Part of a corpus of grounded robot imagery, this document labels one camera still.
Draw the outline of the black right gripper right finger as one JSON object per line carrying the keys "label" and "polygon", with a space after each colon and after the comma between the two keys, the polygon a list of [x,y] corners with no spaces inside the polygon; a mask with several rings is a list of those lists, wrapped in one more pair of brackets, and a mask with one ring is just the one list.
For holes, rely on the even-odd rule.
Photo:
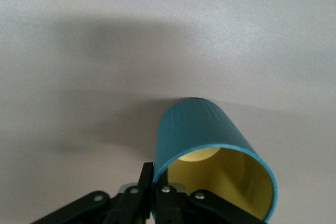
{"label": "black right gripper right finger", "polygon": [[209,190],[190,195],[172,185],[155,189],[156,223],[265,223]]}

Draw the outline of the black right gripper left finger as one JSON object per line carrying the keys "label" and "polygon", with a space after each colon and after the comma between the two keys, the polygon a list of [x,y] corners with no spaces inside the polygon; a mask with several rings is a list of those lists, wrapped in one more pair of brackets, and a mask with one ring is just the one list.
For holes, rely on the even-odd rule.
{"label": "black right gripper left finger", "polygon": [[146,223],[153,172],[153,163],[144,163],[138,182],[123,185],[114,197],[93,191],[34,223]]}

